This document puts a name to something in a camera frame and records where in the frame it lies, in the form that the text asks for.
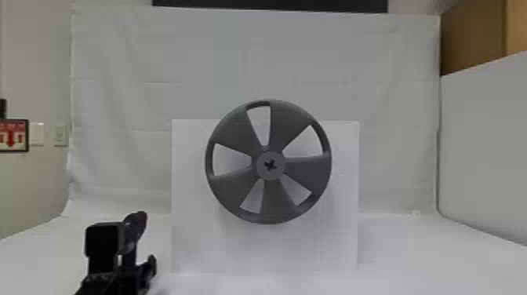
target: white backdrop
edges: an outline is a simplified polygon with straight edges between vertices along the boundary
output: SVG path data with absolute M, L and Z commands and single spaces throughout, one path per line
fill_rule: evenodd
M 363 210 L 431 210 L 438 29 L 436 16 L 77 5 L 70 206 L 169 211 L 171 119 L 272 97 L 361 121 Z

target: gray fan wheel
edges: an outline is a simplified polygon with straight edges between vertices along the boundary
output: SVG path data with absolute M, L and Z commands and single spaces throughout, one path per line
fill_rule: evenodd
M 262 146 L 247 111 L 271 109 L 269 144 Z M 312 126 L 322 146 L 322 154 L 286 158 L 284 148 L 308 126 Z M 213 151 L 216 144 L 251 156 L 251 165 L 222 175 L 214 175 Z M 320 124 L 301 107 L 281 100 L 258 100 L 235 108 L 216 126 L 205 154 L 205 173 L 218 201 L 235 216 L 257 224 L 279 224 L 306 213 L 320 199 L 331 175 L 331 148 Z M 295 205 L 280 176 L 285 174 L 311 191 Z M 241 207 L 258 179 L 264 180 L 259 213 Z

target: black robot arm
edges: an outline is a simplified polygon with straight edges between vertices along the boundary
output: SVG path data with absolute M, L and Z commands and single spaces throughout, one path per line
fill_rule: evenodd
M 89 226 L 85 232 L 88 275 L 75 295 L 144 295 L 157 273 L 153 255 L 136 265 L 137 243 L 147 226 L 147 214 L 131 213 L 123 221 Z

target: brown box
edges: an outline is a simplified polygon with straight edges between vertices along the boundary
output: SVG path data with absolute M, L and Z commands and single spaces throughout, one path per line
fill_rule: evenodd
M 442 75 L 524 50 L 526 0 L 464 0 L 442 15 Z

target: red sign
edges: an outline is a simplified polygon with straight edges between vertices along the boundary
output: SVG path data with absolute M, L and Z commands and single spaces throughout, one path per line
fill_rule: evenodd
M 28 151 L 28 126 L 27 120 L 0 120 L 0 152 Z

